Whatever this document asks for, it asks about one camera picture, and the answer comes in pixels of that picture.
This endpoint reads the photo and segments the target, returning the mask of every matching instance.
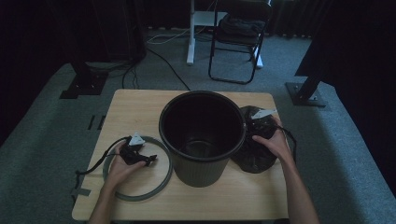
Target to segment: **cable on floor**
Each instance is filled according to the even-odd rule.
[[[92,71],[112,72],[114,70],[122,69],[122,67],[128,66],[130,64],[131,64],[131,62],[128,61],[126,63],[111,65],[109,67],[95,67],[95,66],[92,66],[92,65],[89,65],[89,64],[87,64],[87,65]]]
[[[121,86],[122,86],[123,89],[125,89],[125,85],[124,85],[124,83],[125,83],[125,77],[126,77],[126,75],[129,73],[129,71],[130,71],[131,69],[133,69],[134,67],[136,67],[136,63],[132,63],[131,66],[129,66],[129,68],[125,71],[125,73],[122,74]]]
[[[154,52],[152,49],[147,49],[147,50],[150,51],[151,53],[157,55],[157,56],[160,57],[162,60],[164,60],[164,61],[169,65],[169,67],[172,69],[172,71],[174,72],[174,74],[176,75],[176,77],[181,81],[181,83],[183,83],[183,85],[186,87],[186,89],[187,89],[188,91],[190,91],[189,86],[183,81],[183,79],[181,79],[181,77],[177,74],[177,72],[176,72],[175,69],[172,67],[172,65],[171,65],[163,56],[161,56],[160,54]]]
[[[155,35],[154,37],[150,38],[148,41],[146,41],[146,43],[148,44],[152,44],[152,45],[160,45],[160,44],[165,44],[175,38],[178,38],[180,36],[183,36],[184,34],[186,34],[190,29],[184,30],[181,34],[178,35]],[[159,37],[167,37],[167,36],[171,36],[171,38],[163,41],[163,42],[152,42],[152,40],[159,38]]]
[[[132,70],[132,74],[134,74],[134,78],[132,79],[132,85],[133,85],[135,90],[140,90],[139,82],[137,80],[136,66]]]

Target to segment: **stand base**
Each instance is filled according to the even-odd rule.
[[[294,105],[308,105],[318,107],[326,106],[318,91],[315,91],[314,94],[312,94],[312,96],[307,100],[298,98],[297,93],[303,86],[303,83],[287,82],[285,85],[288,88],[289,95]]]
[[[63,91],[60,99],[77,99],[79,95],[100,95],[102,89],[106,84],[108,77],[107,72],[93,72],[92,73],[92,84],[90,86],[80,87],[77,83],[77,76],[73,79],[67,91]]]

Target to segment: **table top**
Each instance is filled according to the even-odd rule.
[[[118,90],[115,92],[99,135],[92,159],[93,167],[116,140],[139,133],[157,139],[159,117],[165,105],[184,91]],[[238,106],[276,108],[268,93],[220,92]],[[158,160],[135,172],[119,189],[136,196],[155,189],[166,176],[169,160],[162,149],[145,144],[142,155],[158,155]],[[84,176],[81,188],[89,196],[78,195],[72,216],[88,220],[96,204],[103,180],[103,164]],[[190,187],[175,172],[167,186],[155,196],[141,202],[117,199],[114,220],[265,220],[288,217],[286,184],[279,160],[261,174],[243,172],[229,160],[220,179],[204,188]]]

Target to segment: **white desk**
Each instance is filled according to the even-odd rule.
[[[226,13],[220,13],[219,18],[224,17]],[[195,50],[195,26],[213,26],[214,13],[213,11],[195,11],[195,0],[191,0],[191,14],[190,14],[190,41],[189,52],[187,54],[187,64],[194,64],[194,50]],[[262,57],[259,55],[257,61],[257,68],[262,68]]]

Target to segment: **black folding chair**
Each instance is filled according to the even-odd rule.
[[[230,32],[224,28],[221,28],[221,23],[225,22],[225,18],[220,22],[219,12],[227,12],[228,16],[232,20],[240,20],[242,23],[246,24],[245,21],[258,21],[261,24],[261,29],[257,30],[255,35],[247,35],[244,33]],[[212,46],[210,50],[210,60],[209,60],[209,70],[208,74],[210,78],[216,81],[225,81],[238,84],[248,84],[254,78],[254,74],[257,68],[257,61],[260,56],[260,51],[262,49],[262,41],[264,39],[265,28],[272,16],[272,8],[267,1],[264,0],[217,0],[215,5],[215,20],[212,35]],[[232,48],[217,48],[216,43],[220,42],[226,45],[238,45],[246,46],[248,50],[239,50]],[[220,78],[212,76],[212,63],[213,57],[215,56],[215,50],[228,50],[239,53],[249,53],[250,61],[253,59],[253,70],[250,75],[250,79],[244,80],[234,80],[227,78]]]

